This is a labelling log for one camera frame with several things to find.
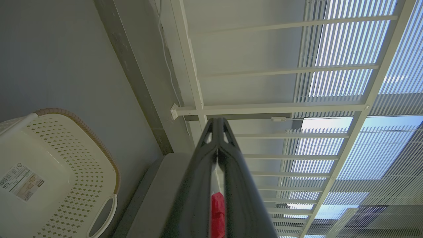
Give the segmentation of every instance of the laundry basket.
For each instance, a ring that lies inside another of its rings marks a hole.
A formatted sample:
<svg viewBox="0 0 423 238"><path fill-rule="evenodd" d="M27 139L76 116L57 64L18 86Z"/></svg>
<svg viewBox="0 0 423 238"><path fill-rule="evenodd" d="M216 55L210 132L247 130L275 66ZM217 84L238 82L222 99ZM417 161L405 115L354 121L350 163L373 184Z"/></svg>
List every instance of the laundry basket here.
<svg viewBox="0 0 423 238"><path fill-rule="evenodd" d="M119 180L108 150L69 111L0 123L0 238L98 237L115 214ZM105 223L90 236L110 199Z"/></svg>

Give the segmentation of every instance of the sticker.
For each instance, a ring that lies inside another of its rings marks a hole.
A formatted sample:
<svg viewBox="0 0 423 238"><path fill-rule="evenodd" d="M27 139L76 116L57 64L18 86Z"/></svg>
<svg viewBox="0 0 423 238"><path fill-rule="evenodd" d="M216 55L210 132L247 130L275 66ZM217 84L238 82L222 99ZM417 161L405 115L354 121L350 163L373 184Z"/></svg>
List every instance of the sticker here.
<svg viewBox="0 0 423 238"><path fill-rule="evenodd" d="M27 202L44 184L44 180L25 165L18 163L0 178L0 188Z"/></svg>

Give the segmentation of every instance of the red object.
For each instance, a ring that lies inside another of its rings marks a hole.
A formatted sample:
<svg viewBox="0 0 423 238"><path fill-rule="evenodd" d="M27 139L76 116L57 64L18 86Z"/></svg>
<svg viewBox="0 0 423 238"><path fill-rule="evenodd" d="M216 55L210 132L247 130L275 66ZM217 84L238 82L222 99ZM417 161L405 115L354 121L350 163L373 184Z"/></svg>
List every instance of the red object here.
<svg viewBox="0 0 423 238"><path fill-rule="evenodd" d="M211 196L211 238L225 236L225 198L219 193Z"/></svg>

